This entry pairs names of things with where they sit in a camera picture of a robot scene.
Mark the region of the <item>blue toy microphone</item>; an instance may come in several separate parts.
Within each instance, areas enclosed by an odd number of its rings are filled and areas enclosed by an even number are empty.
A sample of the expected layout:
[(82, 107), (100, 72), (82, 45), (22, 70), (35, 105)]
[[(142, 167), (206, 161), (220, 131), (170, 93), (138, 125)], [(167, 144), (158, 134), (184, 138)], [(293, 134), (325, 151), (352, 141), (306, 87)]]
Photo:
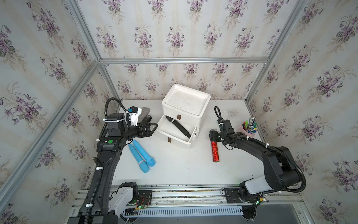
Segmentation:
[(149, 166), (147, 165), (147, 163), (142, 159), (141, 155), (139, 154), (139, 152), (136, 150), (136, 148), (130, 144), (129, 145), (129, 149), (132, 153), (132, 155), (134, 156), (135, 160), (137, 161), (140, 169), (142, 170), (143, 173), (147, 173), (150, 169)]
[(156, 165), (155, 159), (152, 158), (136, 140), (133, 141), (133, 144), (134, 144), (135, 148), (138, 150), (138, 152), (141, 154), (141, 156), (144, 158), (147, 165), (149, 167), (154, 167)]

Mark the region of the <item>white three-drawer cabinet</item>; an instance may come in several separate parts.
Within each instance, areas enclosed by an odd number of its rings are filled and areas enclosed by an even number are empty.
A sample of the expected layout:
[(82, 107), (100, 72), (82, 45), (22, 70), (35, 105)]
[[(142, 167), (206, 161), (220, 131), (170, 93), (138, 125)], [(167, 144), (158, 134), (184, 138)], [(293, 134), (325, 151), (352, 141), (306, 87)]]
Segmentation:
[(179, 123), (199, 127), (200, 131), (210, 98), (208, 93), (175, 84), (162, 100), (163, 115), (174, 118)]

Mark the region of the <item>black handheld microphone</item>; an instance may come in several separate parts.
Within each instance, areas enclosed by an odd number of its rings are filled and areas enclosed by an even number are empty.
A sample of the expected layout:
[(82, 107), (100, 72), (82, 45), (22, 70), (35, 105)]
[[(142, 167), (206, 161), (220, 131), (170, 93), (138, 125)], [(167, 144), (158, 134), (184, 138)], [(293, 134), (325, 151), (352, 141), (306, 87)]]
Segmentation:
[(166, 119), (172, 123), (180, 132), (182, 132), (187, 138), (191, 138), (191, 134), (174, 118), (166, 116)]

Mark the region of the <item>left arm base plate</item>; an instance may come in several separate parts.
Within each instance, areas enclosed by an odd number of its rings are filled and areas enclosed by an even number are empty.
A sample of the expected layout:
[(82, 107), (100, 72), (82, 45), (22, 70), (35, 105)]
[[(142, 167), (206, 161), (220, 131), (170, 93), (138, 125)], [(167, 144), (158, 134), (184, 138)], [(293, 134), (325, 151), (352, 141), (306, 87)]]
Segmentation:
[(140, 190), (136, 201), (129, 208), (125, 208), (122, 212), (123, 217), (137, 217), (139, 212), (145, 210), (152, 204), (153, 191)]

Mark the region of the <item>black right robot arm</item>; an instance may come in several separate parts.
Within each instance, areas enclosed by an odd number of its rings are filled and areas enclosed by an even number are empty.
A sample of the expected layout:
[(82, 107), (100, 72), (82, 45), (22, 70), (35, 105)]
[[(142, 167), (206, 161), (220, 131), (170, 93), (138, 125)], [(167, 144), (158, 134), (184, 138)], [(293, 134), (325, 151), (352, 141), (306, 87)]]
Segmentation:
[(259, 193), (270, 194), (279, 191), (300, 193), (307, 186), (302, 169), (286, 147), (275, 147), (242, 132), (235, 132), (230, 120), (223, 119), (218, 106), (214, 107), (219, 131), (211, 130), (211, 142), (220, 142), (226, 149), (243, 150), (263, 163), (263, 175), (244, 181), (240, 184), (239, 194), (243, 197)]

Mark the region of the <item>red glitter microphone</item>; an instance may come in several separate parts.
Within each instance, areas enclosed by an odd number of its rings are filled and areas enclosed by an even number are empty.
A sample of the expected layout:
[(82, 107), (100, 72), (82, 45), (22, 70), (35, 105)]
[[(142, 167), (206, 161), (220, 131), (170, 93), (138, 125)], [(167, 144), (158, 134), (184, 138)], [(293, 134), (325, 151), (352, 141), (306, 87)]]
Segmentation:
[(218, 151), (218, 145), (217, 142), (212, 141), (211, 142), (211, 148), (212, 148), (212, 156), (213, 156), (213, 162), (219, 162), (219, 151)]

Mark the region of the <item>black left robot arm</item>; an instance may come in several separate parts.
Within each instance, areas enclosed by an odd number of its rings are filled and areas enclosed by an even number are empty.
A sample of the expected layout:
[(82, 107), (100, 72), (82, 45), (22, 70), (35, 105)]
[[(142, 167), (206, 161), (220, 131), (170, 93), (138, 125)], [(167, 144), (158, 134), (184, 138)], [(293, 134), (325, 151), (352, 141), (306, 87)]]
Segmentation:
[(128, 204), (139, 197), (136, 183), (124, 183), (111, 193), (117, 164), (125, 146), (135, 138), (154, 134), (157, 123), (130, 124), (130, 112), (117, 98), (109, 98), (104, 108), (104, 126), (97, 143), (97, 156), (93, 158), (94, 171), (87, 196), (78, 214), (68, 219), (69, 224), (117, 224)]

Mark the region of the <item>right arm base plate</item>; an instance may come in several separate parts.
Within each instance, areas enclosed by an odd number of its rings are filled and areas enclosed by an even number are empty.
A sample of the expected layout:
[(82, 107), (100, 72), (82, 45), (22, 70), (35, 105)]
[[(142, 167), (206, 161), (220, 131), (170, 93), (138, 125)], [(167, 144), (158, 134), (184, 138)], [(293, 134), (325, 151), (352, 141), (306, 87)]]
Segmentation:
[(222, 195), (225, 197), (227, 203), (245, 203), (258, 206), (265, 201), (262, 192), (252, 195), (244, 188), (223, 188)]

